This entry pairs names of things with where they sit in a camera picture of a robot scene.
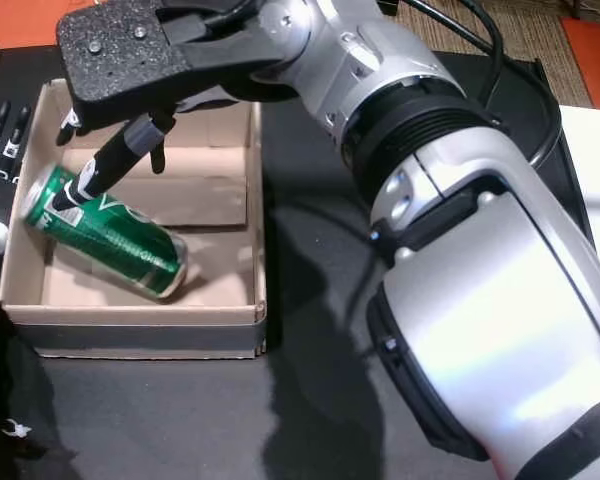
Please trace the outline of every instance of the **black cable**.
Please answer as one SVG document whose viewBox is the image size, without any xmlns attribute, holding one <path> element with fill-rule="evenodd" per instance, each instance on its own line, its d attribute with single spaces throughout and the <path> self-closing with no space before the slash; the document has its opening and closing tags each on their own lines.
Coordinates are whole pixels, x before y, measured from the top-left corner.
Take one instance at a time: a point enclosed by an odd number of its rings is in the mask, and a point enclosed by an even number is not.
<svg viewBox="0 0 600 480">
<path fill-rule="evenodd" d="M 257 0 L 242 0 L 229 10 L 208 16 L 204 19 L 204 23 L 213 30 L 244 20 L 255 12 L 257 3 Z"/>
<path fill-rule="evenodd" d="M 502 40 L 502 34 L 496 22 L 491 18 L 487 11 L 479 3 L 473 0 L 459 0 L 465 7 L 467 7 L 471 13 L 473 13 L 484 28 L 487 29 L 489 37 L 491 37 L 491 68 L 487 74 L 487 78 L 484 81 L 482 90 L 478 94 L 478 101 L 484 106 L 488 107 L 493 97 L 493 92 L 496 89 L 500 74 L 502 73 L 502 66 L 504 64 L 504 41 Z"/>
<path fill-rule="evenodd" d="M 491 53 L 491 45 L 489 45 L 471 30 L 466 28 L 464 25 L 459 24 L 458 22 L 448 17 L 441 11 L 435 9 L 431 5 L 421 0 L 402 1 L 407 3 L 408 5 L 411 5 L 412 7 L 424 13 L 425 15 L 431 17 L 440 24 L 444 25 L 445 27 L 453 31 L 455 34 L 459 35 L 471 45 L 476 47 L 478 50 L 485 53 Z M 523 66 L 518 65 L 516 61 L 508 55 L 504 56 L 504 64 L 517 75 L 522 77 L 531 86 L 533 86 L 538 91 L 538 93 L 540 93 L 542 100 L 547 108 L 547 114 L 549 115 L 549 127 L 547 128 L 547 132 L 542 142 L 540 142 L 538 147 L 536 147 L 536 150 L 529 158 L 529 163 L 534 168 L 539 169 L 546 160 L 546 158 L 549 156 L 549 154 L 553 151 L 553 148 L 558 143 L 560 135 L 562 134 L 562 116 L 560 114 L 560 107 L 556 99 L 553 97 L 553 94 L 551 93 L 549 88 L 532 72 L 530 72 Z"/>
</svg>

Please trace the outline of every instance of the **carpet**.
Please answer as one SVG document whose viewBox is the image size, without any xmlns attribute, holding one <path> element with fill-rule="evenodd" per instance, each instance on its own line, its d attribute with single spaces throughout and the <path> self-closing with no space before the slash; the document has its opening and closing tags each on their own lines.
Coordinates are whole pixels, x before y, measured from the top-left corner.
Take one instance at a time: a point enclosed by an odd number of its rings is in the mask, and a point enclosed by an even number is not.
<svg viewBox="0 0 600 480">
<path fill-rule="evenodd" d="M 430 3 L 488 38 L 480 22 L 456 0 L 431 0 Z M 551 89 L 561 104 L 592 106 L 560 22 L 561 16 L 568 14 L 564 6 L 551 0 L 490 0 L 483 4 L 502 31 L 508 55 L 518 60 L 539 58 Z M 413 30 L 434 50 L 479 53 L 464 40 L 404 2 L 400 5 L 396 20 Z"/>
</svg>

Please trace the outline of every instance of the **cardboard box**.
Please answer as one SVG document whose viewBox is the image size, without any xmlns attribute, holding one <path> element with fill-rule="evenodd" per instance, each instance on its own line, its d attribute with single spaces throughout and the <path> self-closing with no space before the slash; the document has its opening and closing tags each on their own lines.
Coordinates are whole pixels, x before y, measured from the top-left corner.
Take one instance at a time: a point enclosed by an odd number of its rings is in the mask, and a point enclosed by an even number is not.
<svg viewBox="0 0 600 480">
<path fill-rule="evenodd" d="M 47 165 L 79 171 L 119 127 L 57 147 L 69 101 L 64 81 L 43 87 L 15 195 L 0 300 L 21 335 L 44 356 L 256 356 L 266 317 L 259 105 L 179 117 L 167 137 L 165 173 L 153 175 L 145 158 L 112 192 L 161 224 L 177 225 L 189 247 L 184 285 L 160 304 L 18 215 Z"/>
</svg>

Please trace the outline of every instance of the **screw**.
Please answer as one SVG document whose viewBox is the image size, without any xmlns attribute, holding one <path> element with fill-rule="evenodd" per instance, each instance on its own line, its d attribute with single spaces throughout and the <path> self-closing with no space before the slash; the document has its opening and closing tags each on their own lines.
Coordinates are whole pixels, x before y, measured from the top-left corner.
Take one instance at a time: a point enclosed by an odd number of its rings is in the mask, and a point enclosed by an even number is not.
<svg viewBox="0 0 600 480">
<path fill-rule="evenodd" d="M 91 40 L 89 42 L 89 53 L 92 55 L 97 55 L 102 51 L 102 44 L 100 40 Z"/>
<path fill-rule="evenodd" d="M 136 38 L 136 40 L 142 40 L 147 36 L 147 29 L 142 25 L 139 25 L 133 30 L 133 36 Z"/>
</svg>

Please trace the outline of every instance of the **can lid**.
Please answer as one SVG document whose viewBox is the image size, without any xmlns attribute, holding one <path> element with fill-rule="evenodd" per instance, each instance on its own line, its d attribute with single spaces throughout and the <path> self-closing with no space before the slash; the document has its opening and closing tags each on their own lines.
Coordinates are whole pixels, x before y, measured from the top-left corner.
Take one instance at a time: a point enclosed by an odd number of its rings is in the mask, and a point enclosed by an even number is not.
<svg viewBox="0 0 600 480">
<path fill-rule="evenodd" d="M 187 270 L 189 269 L 189 249 L 187 248 L 187 244 L 184 243 L 184 241 L 176 235 L 170 236 L 171 240 L 173 241 L 173 246 L 178 255 L 180 268 L 178 269 L 176 276 L 173 278 L 173 282 L 171 282 L 171 285 L 169 285 L 160 295 L 158 295 L 158 298 L 160 299 L 166 299 L 176 291 L 176 289 L 182 284 L 185 277 L 187 276 Z"/>
<path fill-rule="evenodd" d="M 54 168 L 55 165 L 49 165 L 48 167 L 45 167 L 36 179 L 36 181 L 33 182 L 33 185 L 31 185 L 27 196 L 22 202 L 22 207 L 20 208 L 20 218 L 26 220 L 26 218 L 29 216 L 31 210 L 33 210 L 36 203 L 40 199 L 42 191 L 47 185 L 47 182 L 49 181 L 49 178 L 51 177 Z"/>
</svg>

